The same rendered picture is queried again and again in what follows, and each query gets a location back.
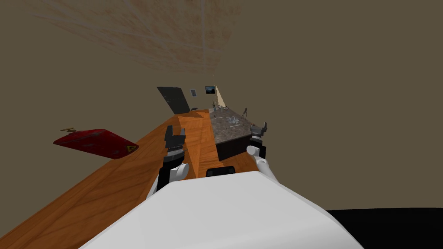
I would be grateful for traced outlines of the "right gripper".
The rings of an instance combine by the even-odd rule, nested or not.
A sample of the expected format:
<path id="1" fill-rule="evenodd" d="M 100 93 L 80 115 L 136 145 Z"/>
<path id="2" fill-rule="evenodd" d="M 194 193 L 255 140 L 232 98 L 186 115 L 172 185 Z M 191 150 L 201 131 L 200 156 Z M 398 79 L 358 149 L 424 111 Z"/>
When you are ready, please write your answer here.
<path id="1" fill-rule="evenodd" d="M 264 132 L 267 131 L 267 123 L 264 122 L 263 127 L 260 128 L 258 126 L 252 125 L 250 127 L 252 138 L 254 139 L 262 139 L 262 136 L 264 135 Z"/>

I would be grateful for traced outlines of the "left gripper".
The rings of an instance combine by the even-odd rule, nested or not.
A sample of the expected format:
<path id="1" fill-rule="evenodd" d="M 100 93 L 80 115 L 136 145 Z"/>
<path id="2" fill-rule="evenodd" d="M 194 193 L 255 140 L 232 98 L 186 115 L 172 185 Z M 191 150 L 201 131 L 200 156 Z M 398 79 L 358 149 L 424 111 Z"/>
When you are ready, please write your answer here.
<path id="1" fill-rule="evenodd" d="M 173 135 L 173 126 L 168 125 L 165 135 L 165 148 L 168 150 L 180 150 L 185 143 L 186 133 L 185 129 L 180 130 L 179 135 Z"/>

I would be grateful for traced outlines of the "dark grey door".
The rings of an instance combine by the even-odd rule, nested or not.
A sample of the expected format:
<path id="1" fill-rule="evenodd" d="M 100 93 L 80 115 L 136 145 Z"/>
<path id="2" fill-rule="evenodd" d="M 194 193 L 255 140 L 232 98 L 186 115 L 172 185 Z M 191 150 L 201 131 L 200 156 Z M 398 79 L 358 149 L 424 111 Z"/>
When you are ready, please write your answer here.
<path id="1" fill-rule="evenodd" d="M 189 105 L 179 87 L 157 87 L 164 100 L 175 115 L 190 112 Z"/>

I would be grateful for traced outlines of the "granite top kitchen counter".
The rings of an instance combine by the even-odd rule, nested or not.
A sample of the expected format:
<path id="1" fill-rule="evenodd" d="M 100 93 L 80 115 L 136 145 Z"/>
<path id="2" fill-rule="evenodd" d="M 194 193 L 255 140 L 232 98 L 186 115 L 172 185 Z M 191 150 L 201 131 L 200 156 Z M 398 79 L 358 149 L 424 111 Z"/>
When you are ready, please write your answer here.
<path id="1" fill-rule="evenodd" d="M 218 159 L 223 161 L 246 152 L 252 137 L 252 123 L 231 109 L 211 109 L 209 114 Z"/>

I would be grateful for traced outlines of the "red cabinet with warning sign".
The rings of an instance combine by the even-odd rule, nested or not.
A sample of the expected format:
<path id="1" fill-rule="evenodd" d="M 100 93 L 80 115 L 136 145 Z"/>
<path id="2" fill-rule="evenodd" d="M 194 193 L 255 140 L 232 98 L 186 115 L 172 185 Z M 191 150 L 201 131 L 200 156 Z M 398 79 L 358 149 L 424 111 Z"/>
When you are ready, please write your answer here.
<path id="1" fill-rule="evenodd" d="M 117 160 L 135 152 L 139 145 L 106 129 L 92 129 L 67 133 L 53 144 Z"/>

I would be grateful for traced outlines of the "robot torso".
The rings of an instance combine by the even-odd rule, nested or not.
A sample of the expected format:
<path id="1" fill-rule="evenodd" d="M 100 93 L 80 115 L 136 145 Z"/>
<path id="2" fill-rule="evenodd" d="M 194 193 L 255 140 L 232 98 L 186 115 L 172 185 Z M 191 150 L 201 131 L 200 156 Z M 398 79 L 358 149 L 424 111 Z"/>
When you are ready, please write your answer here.
<path id="1" fill-rule="evenodd" d="M 169 183 L 79 249 L 363 249 L 328 212 L 258 172 Z"/>

